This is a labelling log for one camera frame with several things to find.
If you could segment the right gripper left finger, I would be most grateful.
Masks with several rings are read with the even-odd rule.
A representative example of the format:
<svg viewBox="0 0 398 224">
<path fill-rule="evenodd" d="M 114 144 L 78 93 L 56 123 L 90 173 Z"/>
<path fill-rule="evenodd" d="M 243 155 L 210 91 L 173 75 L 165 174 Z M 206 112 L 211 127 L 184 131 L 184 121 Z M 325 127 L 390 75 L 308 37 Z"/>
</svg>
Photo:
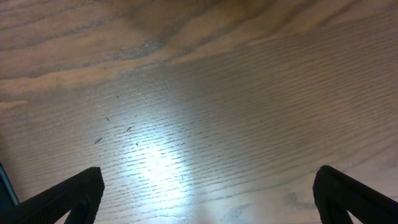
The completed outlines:
<svg viewBox="0 0 398 224">
<path fill-rule="evenodd" d="M 9 223 L 93 224 L 104 192 L 99 167 L 90 167 L 20 203 L 9 212 Z"/>
</svg>

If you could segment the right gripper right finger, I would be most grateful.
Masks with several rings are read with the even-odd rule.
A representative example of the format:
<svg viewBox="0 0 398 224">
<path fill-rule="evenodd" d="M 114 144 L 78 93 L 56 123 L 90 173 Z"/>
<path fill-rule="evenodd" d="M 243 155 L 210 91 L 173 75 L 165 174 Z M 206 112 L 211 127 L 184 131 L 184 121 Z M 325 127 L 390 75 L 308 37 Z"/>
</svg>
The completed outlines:
<svg viewBox="0 0 398 224">
<path fill-rule="evenodd" d="M 397 223 L 397 202 L 331 166 L 321 166 L 313 183 L 323 224 Z"/>
</svg>

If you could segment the dark green box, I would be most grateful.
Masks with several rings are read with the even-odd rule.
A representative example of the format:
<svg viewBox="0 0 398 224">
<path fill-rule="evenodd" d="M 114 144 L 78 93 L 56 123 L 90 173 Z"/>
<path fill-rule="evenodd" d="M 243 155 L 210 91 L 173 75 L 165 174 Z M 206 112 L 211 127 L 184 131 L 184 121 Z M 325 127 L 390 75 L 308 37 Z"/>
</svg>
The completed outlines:
<svg viewBox="0 0 398 224">
<path fill-rule="evenodd" d="M 19 205 L 19 199 L 12 187 L 11 181 L 1 164 L 1 215 L 14 210 Z"/>
</svg>

